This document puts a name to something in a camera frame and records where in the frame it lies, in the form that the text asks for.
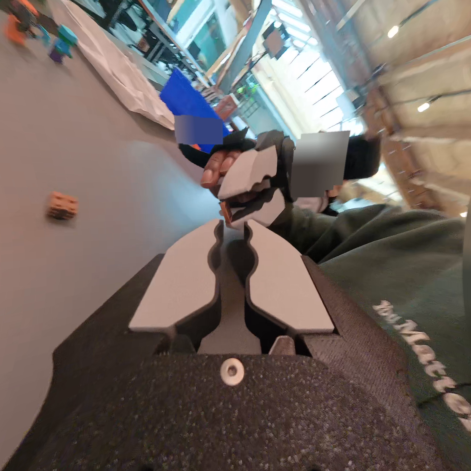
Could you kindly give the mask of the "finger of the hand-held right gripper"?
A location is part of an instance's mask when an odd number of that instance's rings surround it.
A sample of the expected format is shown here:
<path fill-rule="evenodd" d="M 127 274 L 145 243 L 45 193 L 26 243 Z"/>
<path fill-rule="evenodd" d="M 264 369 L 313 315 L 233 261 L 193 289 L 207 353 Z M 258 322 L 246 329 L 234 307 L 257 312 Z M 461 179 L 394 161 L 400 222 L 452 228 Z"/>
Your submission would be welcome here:
<path fill-rule="evenodd" d="M 223 177 L 218 192 L 218 199 L 229 198 L 250 192 L 264 179 L 276 176 L 278 156 L 275 145 L 263 150 L 246 151 L 236 159 Z"/>
<path fill-rule="evenodd" d="M 248 221 L 255 221 L 269 227 L 286 207 L 285 197 L 279 188 L 269 188 L 258 193 L 248 206 L 232 215 L 230 227 L 244 227 Z"/>

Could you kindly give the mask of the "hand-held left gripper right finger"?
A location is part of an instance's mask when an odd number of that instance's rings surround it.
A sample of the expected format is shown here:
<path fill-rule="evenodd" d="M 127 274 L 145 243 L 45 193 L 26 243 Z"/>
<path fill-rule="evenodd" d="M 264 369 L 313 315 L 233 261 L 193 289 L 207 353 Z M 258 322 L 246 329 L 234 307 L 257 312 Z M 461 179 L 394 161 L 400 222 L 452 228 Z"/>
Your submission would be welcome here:
<path fill-rule="evenodd" d="M 333 333 L 333 321 L 301 253 L 256 221 L 248 221 L 245 228 L 254 255 L 246 281 L 250 306 L 295 335 Z"/>

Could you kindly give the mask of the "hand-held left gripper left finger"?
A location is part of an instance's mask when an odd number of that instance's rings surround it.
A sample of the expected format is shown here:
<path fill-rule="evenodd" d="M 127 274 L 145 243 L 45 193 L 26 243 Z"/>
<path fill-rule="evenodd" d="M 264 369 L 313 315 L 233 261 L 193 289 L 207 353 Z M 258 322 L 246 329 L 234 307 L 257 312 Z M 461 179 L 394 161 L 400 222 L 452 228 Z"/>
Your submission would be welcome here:
<path fill-rule="evenodd" d="M 175 332 L 215 304 L 223 227 L 213 219 L 166 251 L 129 323 L 131 331 Z"/>

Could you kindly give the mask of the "brown brick stack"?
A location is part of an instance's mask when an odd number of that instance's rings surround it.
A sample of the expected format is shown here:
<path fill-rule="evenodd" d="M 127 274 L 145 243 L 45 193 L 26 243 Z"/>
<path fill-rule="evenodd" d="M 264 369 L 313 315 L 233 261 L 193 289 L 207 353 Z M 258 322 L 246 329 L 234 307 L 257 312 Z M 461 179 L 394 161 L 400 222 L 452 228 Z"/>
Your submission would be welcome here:
<path fill-rule="evenodd" d="M 46 217 L 57 221 L 69 221 L 74 219 L 78 213 L 78 199 L 60 192 L 51 192 Z"/>

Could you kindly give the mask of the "person's right forearm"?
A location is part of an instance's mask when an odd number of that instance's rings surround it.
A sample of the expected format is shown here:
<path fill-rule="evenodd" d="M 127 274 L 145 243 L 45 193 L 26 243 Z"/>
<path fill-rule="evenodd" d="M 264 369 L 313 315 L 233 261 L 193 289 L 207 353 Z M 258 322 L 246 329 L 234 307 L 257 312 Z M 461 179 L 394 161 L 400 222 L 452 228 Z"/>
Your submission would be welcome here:
<path fill-rule="evenodd" d="M 364 245 L 360 232 L 375 215 L 372 206 L 334 217 L 289 205 L 269 229 L 302 255 L 323 263 Z"/>

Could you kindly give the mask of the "person's right hand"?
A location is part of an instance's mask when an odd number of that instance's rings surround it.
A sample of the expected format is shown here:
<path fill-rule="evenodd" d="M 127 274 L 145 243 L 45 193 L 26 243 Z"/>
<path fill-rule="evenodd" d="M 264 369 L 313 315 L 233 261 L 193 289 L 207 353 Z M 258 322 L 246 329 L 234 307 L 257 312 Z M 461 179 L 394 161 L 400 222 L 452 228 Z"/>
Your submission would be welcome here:
<path fill-rule="evenodd" d="M 227 174 L 241 153 L 242 151 L 238 149 L 224 149 L 210 156 L 201 177 L 201 187 L 208 189 L 215 197 L 218 197 L 221 186 L 219 180 Z"/>

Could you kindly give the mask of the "blue plastic bin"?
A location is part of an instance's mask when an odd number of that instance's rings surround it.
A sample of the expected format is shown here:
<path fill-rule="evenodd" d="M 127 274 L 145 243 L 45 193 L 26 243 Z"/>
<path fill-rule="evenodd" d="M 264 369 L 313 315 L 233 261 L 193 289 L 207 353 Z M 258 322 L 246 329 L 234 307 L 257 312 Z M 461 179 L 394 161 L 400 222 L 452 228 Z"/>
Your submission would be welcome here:
<path fill-rule="evenodd" d="M 224 121 L 179 69 L 173 70 L 160 99 L 175 117 L 178 144 L 196 144 L 200 150 L 209 153 L 229 134 Z"/>

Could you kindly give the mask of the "person in green sweatshirt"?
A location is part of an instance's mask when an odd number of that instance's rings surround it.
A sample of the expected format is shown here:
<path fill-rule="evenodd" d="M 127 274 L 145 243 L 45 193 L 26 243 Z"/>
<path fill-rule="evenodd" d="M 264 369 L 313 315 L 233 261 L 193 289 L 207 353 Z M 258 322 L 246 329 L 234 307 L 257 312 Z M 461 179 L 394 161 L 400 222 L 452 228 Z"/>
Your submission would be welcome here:
<path fill-rule="evenodd" d="M 451 470 L 470 470 L 470 336 L 462 294 L 464 222 L 383 205 L 315 215 L 307 255 L 407 357 L 421 418 Z"/>

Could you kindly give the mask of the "purple teal brick figure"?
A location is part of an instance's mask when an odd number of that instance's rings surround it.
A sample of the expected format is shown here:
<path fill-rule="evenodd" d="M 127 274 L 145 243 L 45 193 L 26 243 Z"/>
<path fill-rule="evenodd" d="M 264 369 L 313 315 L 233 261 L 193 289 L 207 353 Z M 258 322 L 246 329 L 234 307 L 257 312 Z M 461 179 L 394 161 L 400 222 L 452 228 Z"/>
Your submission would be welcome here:
<path fill-rule="evenodd" d="M 78 43 L 75 33 L 65 25 L 57 28 L 57 38 L 54 41 L 49 53 L 49 57 L 56 63 L 62 64 L 64 57 L 73 58 L 71 49 Z"/>

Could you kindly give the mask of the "orange brick figure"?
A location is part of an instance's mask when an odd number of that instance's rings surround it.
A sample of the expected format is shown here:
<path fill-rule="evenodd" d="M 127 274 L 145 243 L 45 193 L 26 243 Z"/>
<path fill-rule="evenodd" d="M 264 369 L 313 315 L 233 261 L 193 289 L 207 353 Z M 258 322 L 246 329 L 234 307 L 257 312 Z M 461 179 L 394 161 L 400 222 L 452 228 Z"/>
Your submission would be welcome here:
<path fill-rule="evenodd" d="M 28 38 L 36 39 L 35 28 L 38 26 L 38 11 L 27 0 L 12 0 L 7 8 L 8 22 L 6 37 L 20 46 L 26 44 Z"/>

